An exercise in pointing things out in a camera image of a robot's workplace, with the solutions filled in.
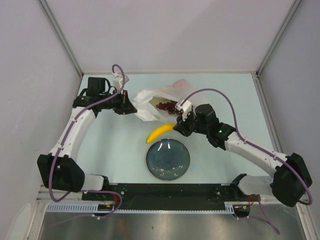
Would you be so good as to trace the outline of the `fake yellow banana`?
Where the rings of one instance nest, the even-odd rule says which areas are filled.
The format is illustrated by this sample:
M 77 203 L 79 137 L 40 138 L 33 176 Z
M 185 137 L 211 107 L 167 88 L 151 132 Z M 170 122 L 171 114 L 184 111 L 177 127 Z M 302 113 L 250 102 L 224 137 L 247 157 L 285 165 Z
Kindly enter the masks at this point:
M 159 136 L 161 136 L 162 134 L 166 133 L 166 132 L 170 132 L 173 131 L 175 127 L 174 123 L 165 123 L 157 128 L 155 128 L 153 131 L 150 132 L 150 134 L 147 136 L 145 142 L 147 144 L 153 142 L 154 140 L 156 140 Z

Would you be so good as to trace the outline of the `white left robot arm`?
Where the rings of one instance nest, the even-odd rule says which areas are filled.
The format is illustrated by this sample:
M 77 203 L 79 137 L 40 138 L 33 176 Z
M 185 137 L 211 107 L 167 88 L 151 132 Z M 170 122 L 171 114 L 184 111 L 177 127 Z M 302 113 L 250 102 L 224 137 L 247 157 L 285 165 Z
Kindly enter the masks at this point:
M 107 177 L 85 173 L 76 158 L 88 129 L 101 111 L 113 110 L 118 115 L 137 112 L 121 85 L 120 76 L 113 83 L 104 77 L 88 78 L 87 87 L 73 101 L 70 119 L 57 144 L 37 159 L 47 189 L 74 193 L 93 191 L 100 200 L 110 196 L 111 188 L 105 184 Z

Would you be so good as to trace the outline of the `blue ceramic plate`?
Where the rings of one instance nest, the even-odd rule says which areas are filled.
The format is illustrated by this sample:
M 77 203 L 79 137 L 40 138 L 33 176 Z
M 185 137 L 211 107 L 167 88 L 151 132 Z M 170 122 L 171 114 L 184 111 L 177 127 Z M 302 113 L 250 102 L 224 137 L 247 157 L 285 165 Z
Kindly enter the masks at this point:
M 150 146 L 145 162 L 149 172 L 157 179 L 174 181 L 188 171 L 191 155 L 180 141 L 165 138 Z

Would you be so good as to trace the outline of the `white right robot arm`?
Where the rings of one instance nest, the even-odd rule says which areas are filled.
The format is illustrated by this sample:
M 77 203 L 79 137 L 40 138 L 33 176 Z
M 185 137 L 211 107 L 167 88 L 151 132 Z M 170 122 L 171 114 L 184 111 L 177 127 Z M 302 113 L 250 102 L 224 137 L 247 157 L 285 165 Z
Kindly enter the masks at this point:
M 237 176 L 230 188 L 235 200 L 242 201 L 248 195 L 269 195 L 288 207 L 294 207 L 304 194 L 310 194 L 309 187 L 313 182 L 299 154 L 269 151 L 250 142 L 235 127 L 219 121 L 210 104 L 193 108 L 187 101 L 178 103 L 176 108 L 182 114 L 176 119 L 175 131 L 185 137 L 192 133 L 202 134 L 213 147 L 239 155 L 268 174 L 250 176 L 242 173 Z

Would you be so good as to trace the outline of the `white plastic bag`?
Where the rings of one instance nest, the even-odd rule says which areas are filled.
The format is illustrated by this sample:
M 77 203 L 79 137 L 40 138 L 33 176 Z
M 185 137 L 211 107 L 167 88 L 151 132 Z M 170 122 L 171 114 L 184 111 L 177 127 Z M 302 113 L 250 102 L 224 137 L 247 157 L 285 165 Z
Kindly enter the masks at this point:
M 159 104 L 169 103 L 175 106 L 194 91 L 196 87 L 183 78 L 160 88 L 143 89 L 132 101 L 137 110 L 135 115 L 144 122 L 175 123 L 178 114 L 170 114 L 169 110 L 160 109 Z

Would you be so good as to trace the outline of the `fake red grapes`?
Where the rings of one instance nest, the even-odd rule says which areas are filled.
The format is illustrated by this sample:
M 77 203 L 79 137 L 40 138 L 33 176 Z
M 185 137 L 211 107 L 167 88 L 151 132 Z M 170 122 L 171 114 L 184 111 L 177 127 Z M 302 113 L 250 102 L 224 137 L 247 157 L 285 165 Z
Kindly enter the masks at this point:
M 167 101 L 167 102 L 159 102 L 155 107 L 158 110 L 162 110 L 167 112 L 169 115 L 174 115 L 178 113 L 178 110 L 176 109 L 177 102 L 175 101 Z

